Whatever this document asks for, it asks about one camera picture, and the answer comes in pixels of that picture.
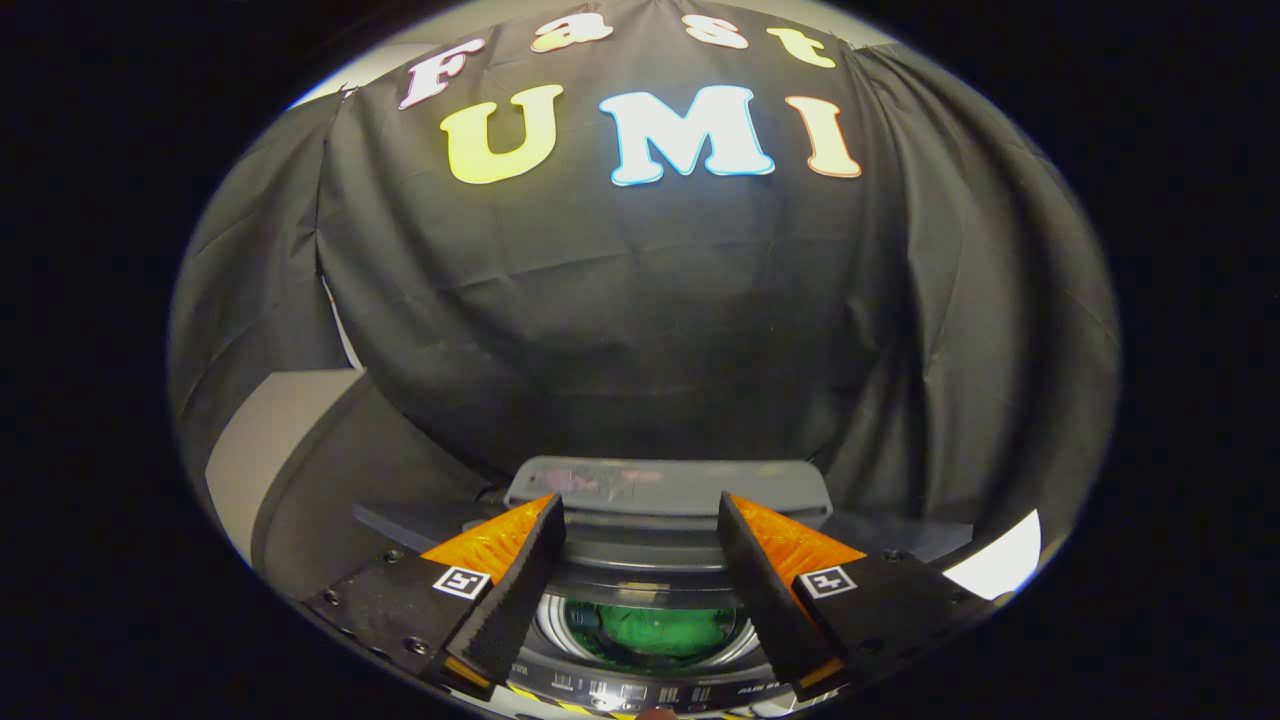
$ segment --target yellow-black hazard stripe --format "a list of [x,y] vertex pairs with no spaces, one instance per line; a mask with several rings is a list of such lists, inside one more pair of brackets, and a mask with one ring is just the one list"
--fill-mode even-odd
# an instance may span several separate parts
[[608,717],[609,720],[635,720],[636,719],[635,715],[623,715],[621,712],[605,712],[603,710],[596,710],[594,707],[582,707],[581,705],[573,705],[571,702],[561,702],[558,700],[552,700],[549,697],[540,696],[540,694],[538,694],[535,692],[526,691],[525,688],[517,688],[516,685],[512,685],[511,683],[507,684],[507,689],[509,689],[511,692],[513,692],[513,693],[516,693],[518,696],[524,696],[524,697],[527,697],[530,700],[536,700],[538,702],[544,702],[547,705],[554,705],[556,707],[563,707],[564,710],[568,710],[570,712],[577,712],[577,714],[581,714],[581,715],[593,715],[595,717]]

